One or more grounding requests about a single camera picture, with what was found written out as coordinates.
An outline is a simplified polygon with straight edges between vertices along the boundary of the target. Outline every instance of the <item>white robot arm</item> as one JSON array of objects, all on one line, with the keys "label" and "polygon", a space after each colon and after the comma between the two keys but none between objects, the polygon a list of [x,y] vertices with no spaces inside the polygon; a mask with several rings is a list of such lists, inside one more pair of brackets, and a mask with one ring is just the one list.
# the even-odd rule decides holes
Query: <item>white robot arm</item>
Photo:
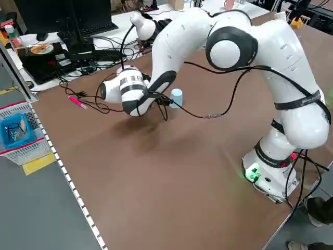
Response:
[{"label": "white robot arm", "polygon": [[246,178],[251,182],[255,179],[264,192],[282,201],[298,184],[293,170],[285,192],[290,155],[296,148],[323,145],[330,127],[323,93],[298,38],[285,21],[272,20],[255,27],[242,11],[226,11],[212,18],[204,10],[191,8],[157,35],[152,46],[150,82],[144,82],[138,70],[127,68],[102,85],[102,97],[115,101],[116,98],[109,98],[110,86],[113,86],[119,91],[113,95],[117,96],[117,102],[121,99],[123,110],[130,116],[142,116],[156,99],[152,93],[163,93],[175,80],[184,61],[205,43],[207,60],[215,69],[232,70],[255,60],[301,88],[281,75],[264,72],[279,110],[274,118],[276,126],[243,158]]}]

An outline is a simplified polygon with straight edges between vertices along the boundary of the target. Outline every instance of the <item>pink marker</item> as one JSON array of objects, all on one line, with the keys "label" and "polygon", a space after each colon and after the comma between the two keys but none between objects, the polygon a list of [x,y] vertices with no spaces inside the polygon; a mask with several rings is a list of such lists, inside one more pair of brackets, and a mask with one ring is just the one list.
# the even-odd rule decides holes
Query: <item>pink marker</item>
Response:
[{"label": "pink marker", "polygon": [[76,105],[78,105],[79,107],[81,108],[84,108],[84,109],[87,109],[88,107],[85,106],[83,103],[81,103],[78,99],[76,99],[75,97],[73,96],[68,96],[68,99],[71,100],[72,102],[74,102]]}]

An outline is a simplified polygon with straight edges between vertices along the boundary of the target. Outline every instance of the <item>keyboard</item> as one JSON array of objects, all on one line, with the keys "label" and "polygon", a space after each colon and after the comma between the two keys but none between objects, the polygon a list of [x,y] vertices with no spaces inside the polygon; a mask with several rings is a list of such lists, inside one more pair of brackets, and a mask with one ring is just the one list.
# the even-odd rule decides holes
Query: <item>keyboard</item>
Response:
[{"label": "keyboard", "polygon": [[110,24],[103,25],[103,26],[96,26],[96,27],[92,27],[89,29],[81,29],[80,33],[82,36],[90,36],[90,35],[95,35],[95,34],[103,33],[103,32],[110,31],[110,30],[115,30],[117,28],[118,28],[118,26],[112,22]]}]

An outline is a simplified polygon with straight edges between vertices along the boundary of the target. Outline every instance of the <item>yellow object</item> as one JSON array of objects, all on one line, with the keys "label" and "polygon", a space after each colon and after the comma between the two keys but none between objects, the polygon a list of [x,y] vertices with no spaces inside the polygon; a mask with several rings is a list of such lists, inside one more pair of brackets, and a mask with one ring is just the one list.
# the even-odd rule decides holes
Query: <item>yellow object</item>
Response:
[{"label": "yellow object", "polygon": [[37,170],[40,170],[44,168],[45,166],[54,163],[56,161],[54,154],[48,154],[46,156],[43,156],[39,159],[33,160],[31,162],[28,162],[26,164],[23,164],[23,170],[25,175],[29,175],[33,172],[36,172]]},{"label": "yellow object", "polygon": [[2,35],[2,33],[0,32],[0,41],[2,42],[2,44],[4,46],[7,45],[7,43],[9,43],[9,40],[7,38],[4,38],[4,36]]},{"label": "yellow object", "polygon": [[16,90],[14,87],[10,87],[9,89],[6,90],[0,90],[0,95],[6,94],[8,92]]},{"label": "yellow object", "polygon": [[290,24],[294,29],[300,29],[303,26],[303,22],[301,18],[298,19],[298,21],[295,21],[295,18],[291,21]]}]

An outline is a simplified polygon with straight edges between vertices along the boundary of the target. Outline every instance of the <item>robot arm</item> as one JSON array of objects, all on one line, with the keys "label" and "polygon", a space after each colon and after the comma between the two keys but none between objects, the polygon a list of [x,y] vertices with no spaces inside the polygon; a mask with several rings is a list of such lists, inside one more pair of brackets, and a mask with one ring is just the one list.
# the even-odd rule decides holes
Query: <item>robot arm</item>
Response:
[{"label": "robot arm", "polygon": [[[152,21],[135,16],[140,38],[149,38]],[[303,48],[291,27],[282,20],[252,26],[247,14],[238,10],[211,18],[200,8],[191,8],[167,25],[152,46],[152,75],[147,84],[135,69],[123,70],[114,80],[102,86],[106,101],[110,86],[119,87],[123,110],[130,116],[142,116],[156,99],[153,92],[163,93],[175,80],[184,61],[206,43],[206,57],[218,70],[231,70],[249,65],[253,60],[293,79],[324,103]],[[316,148],[327,140],[329,123],[316,103],[294,109],[281,108],[285,103],[304,98],[304,94],[287,80],[264,72],[288,141],[300,148]]]}]

